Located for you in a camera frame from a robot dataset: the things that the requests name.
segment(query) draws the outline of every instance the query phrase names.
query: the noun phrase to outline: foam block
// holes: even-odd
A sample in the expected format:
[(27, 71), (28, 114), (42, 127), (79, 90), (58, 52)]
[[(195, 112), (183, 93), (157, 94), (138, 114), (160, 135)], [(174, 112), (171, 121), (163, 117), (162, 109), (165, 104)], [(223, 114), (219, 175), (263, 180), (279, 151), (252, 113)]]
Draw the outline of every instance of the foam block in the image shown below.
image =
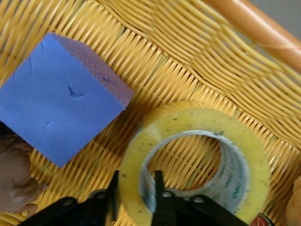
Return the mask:
[(0, 88), (0, 121), (61, 167), (133, 94), (86, 44), (49, 33)]

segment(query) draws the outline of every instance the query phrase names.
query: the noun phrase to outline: cardboard tape core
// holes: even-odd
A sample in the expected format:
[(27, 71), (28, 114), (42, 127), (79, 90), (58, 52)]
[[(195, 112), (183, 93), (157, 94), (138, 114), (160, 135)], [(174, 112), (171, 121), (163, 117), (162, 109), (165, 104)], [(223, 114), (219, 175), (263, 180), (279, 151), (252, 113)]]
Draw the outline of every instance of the cardboard tape core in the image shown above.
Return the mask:
[(172, 191), (186, 199), (205, 194), (250, 223), (269, 191), (271, 172), (263, 146), (247, 126), (196, 101), (169, 103), (144, 117), (120, 167), (119, 193), (129, 216), (138, 226), (151, 225), (156, 204), (148, 163), (159, 148), (188, 135), (218, 139), (221, 161), (205, 185), (191, 191)]

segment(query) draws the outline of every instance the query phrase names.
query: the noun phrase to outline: wooden handle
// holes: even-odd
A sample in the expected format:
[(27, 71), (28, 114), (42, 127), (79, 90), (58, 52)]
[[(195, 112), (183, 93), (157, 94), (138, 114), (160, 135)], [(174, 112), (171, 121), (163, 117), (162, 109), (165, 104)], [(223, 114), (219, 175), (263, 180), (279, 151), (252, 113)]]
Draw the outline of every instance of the wooden handle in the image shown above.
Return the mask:
[(203, 0), (242, 33), (301, 73), (301, 42), (247, 0)]

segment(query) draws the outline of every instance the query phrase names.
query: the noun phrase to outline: yellow wicker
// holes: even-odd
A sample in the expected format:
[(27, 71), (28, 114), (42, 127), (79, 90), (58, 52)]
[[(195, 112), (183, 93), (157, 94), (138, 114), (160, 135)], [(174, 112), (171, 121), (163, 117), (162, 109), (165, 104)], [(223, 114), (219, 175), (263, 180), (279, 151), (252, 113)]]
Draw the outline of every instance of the yellow wicker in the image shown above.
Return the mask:
[[(37, 200), (39, 210), (64, 196), (82, 202), (107, 187), (143, 115), (189, 99), (257, 134), (272, 174), (262, 212), (277, 226), (286, 225), (286, 203), (301, 174), (301, 77), (217, 11), (200, 0), (2, 0), (0, 20), (0, 85), (46, 32), (56, 32), (89, 45), (135, 91), (127, 110), (65, 167), (34, 151), (32, 176), (50, 181)], [(163, 170), (166, 186), (192, 189), (210, 179), (219, 155), (216, 140), (184, 137), (161, 148), (149, 168)], [(0, 214), (0, 225), (24, 219)], [(133, 225), (123, 208), (115, 225)]]

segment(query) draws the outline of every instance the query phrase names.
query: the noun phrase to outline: packing tape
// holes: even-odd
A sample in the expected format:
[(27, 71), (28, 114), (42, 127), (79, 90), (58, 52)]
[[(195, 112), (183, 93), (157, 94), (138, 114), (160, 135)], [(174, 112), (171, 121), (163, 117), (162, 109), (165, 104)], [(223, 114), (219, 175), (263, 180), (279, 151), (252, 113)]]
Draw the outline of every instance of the packing tape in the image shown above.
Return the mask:
[(205, 194), (249, 224), (269, 192), (271, 172), (263, 146), (247, 126), (196, 101), (172, 102), (153, 110), (128, 145), (120, 166), (119, 193), (131, 219), (138, 226), (151, 225), (155, 182), (148, 163), (159, 148), (188, 135), (218, 139), (221, 161), (205, 185), (172, 191), (186, 199)]

